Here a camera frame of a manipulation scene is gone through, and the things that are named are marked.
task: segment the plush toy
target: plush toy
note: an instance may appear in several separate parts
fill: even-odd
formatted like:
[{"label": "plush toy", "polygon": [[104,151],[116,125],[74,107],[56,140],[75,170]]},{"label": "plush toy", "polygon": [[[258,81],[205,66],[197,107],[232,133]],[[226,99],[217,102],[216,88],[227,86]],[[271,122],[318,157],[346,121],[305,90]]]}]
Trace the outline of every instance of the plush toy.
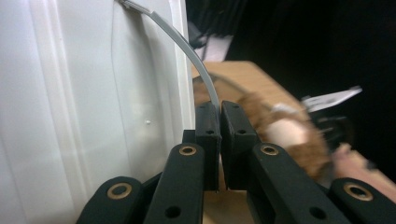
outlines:
[{"label": "plush toy", "polygon": [[[310,121],[300,119],[296,114],[287,111],[275,111],[262,103],[259,94],[230,88],[218,77],[213,79],[219,100],[240,104],[263,142],[285,148],[312,179],[316,181],[327,179],[323,177],[327,177],[325,175],[328,174],[326,171],[331,157],[321,133]],[[195,105],[209,101],[202,81],[194,80],[193,88]]]}]

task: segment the screw hole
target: screw hole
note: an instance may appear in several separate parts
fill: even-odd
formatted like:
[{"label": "screw hole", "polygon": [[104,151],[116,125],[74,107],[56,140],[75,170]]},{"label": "screw hole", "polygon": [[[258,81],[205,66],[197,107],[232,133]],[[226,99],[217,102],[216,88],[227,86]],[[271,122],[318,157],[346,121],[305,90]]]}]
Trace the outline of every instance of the screw hole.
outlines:
[{"label": "screw hole", "polygon": [[359,195],[359,197],[362,197],[362,198],[367,197],[366,192],[364,192],[362,189],[352,187],[352,188],[350,188],[350,191],[352,191],[356,195]]},{"label": "screw hole", "polygon": [[317,219],[326,219],[326,213],[318,207],[309,208],[309,213]]},{"label": "screw hole", "polygon": [[354,183],[345,183],[344,191],[350,196],[361,201],[368,202],[374,198],[373,194],[368,189]]},{"label": "screw hole", "polygon": [[166,208],[166,210],[165,210],[165,215],[169,218],[179,217],[180,213],[181,213],[181,210],[177,206],[170,206],[170,207]]},{"label": "screw hole", "polygon": [[184,153],[192,153],[192,148],[190,148],[190,147],[185,147],[185,148],[183,148],[183,152],[184,152]]},{"label": "screw hole", "polygon": [[197,152],[195,147],[183,147],[178,151],[183,156],[191,156]]},{"label": "screw hole", "polygon": [[276,156],[279,153],[279,151],[273,147],[262,147],[262,152],[270,156]]},{"label": "screw hole", "polygon": [[115,195],[120,195],[125,191],[126,191],[125,186],[118,186],[118,187],[114,188],[113,190],[111,190],[111,192],[113,192],[113,194],[115,194]]},{"label": "screw hole", "polygon": [[113,200],[119,200],[127,197],[132,192],[132,186],[128,183],[118,183],[111,186],[107,191],[107,197]]}]

